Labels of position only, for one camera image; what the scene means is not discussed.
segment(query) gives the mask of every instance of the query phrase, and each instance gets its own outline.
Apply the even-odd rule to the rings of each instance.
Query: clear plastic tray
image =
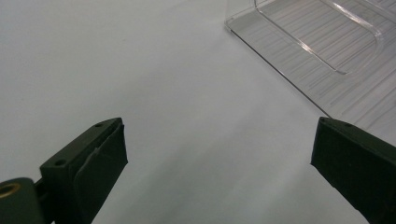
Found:
[[[396,127],[395,0],[229,0],[225,23],[330,117]]]

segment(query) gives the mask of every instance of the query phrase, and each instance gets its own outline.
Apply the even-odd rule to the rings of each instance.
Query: white tabletop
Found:
[[[122,117],[93,223],[367,223],[309,164],[324,116],[223,28],[225,0],[1,1],[0,182]]]

